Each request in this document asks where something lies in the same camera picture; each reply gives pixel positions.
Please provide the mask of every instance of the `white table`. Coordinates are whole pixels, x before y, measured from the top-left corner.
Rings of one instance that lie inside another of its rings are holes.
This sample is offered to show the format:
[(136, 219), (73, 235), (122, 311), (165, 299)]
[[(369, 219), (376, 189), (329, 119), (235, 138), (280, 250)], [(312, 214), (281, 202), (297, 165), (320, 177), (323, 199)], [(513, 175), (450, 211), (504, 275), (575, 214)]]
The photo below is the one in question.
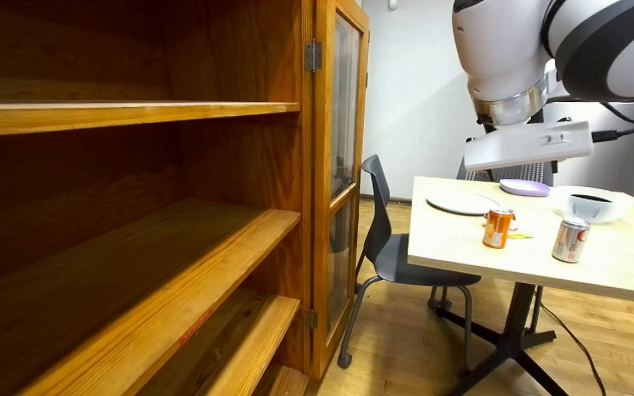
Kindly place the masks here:
[[(481, 193), (494, 199), (515, 211), (520, 232), (531, 239), (508, 241), (506, 250), (488, 250), (482, 245), (482, 219), (456, 215), (427, 206), (427, 199), (439, 199), (440, 193)], [(554, 286), (634, 299), (634, 199), (623, 199), (630, 202), (628, 214), (617, 222), (592, 225), (581, 261), (564, 264), (551, 256), (561, 219), (552, 211), (549, 199), (511, 196), (497, 182), (422, 177), (413, 181), (410, 263), (515, 281), (504, 332), (496, 334), (482, 327), (473, 328), (481, 338), (497, 344), (497, 351), (464, 377), (453, 395), (464, 395), (506, 360), (515, 360), (551, 395), (564, 395), (524, 352), (531, 346), (554, 340), (552, 332), (526, 334), (524, 331), (532, 292), (535, 286)]]

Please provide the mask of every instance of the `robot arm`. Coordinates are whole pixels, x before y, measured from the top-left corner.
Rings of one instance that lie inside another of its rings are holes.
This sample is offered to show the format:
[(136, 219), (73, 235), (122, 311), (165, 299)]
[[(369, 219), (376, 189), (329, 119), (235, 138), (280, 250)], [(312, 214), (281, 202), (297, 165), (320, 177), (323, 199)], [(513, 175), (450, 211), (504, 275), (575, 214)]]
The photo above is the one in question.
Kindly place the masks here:
[(542, 111), (554, 59), (580, 100), (634, 100), (634, 0), (456, 0), (453, 37), (482, 123)]

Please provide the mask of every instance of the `floor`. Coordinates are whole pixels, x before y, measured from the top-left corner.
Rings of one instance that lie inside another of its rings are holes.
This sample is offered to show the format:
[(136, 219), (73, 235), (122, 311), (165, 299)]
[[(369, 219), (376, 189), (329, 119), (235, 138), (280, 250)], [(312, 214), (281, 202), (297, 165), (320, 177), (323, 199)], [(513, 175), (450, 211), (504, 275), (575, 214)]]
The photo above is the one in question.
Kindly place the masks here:
[[(389, 206), (395, 232), (407, 232), (410, 207)], [(363, 241), (373, 210), (362, 202), (358, 241)], [(472, 289), (473, 319), (500, 331), (511, 298), (511, 281), (482, 279)], [(335, 361), (318, 396), (417, 396), (447, 395), (462, 367), (462, 332), (424, 307), (430, 291), (391, 284), (369, 289), (353, 334), (353, 366), (341, 371)], [(450, 292), (453, 311), (461, 308), (459, 291)], [(546, 289), (546, 307), (560, 316), (565, 327), (591, 351), (595, 366), (609, 396), (634, 396), (634, 303), (605, 299), (584, 292)], [(542, 313), (540, 331), (554, 331), (557, 340), (528, 351), (528, 354), (569, 393), (601, 395), (586, 354), (564, 332), (564, 328)], [(492, 344), (473, 338), (473, 364), (494, 351)], [(546, 395), (518, 364), (506, 364), (476, 385), (472, 396), (538, 396)]]

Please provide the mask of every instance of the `glass door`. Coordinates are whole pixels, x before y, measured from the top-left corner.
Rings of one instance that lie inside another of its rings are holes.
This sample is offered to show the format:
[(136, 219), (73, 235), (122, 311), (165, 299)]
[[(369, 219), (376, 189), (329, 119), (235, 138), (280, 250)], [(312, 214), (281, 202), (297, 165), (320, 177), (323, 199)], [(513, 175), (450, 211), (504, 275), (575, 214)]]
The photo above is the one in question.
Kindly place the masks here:
[(367, 17), (355, 0), (318, 2), (318, 36), (312, 352), (322, 377), (355, 298)]

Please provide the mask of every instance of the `orange object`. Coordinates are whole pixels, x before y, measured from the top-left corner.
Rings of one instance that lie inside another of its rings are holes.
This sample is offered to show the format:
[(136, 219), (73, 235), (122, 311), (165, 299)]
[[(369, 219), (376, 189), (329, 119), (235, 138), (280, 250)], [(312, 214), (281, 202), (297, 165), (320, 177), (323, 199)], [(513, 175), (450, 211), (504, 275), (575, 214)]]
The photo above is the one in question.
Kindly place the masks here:
[(513, 219), (515, 215), (508, 210), (492, 210), (487, 214), (485, 245), (492, 250), (504, 250)]

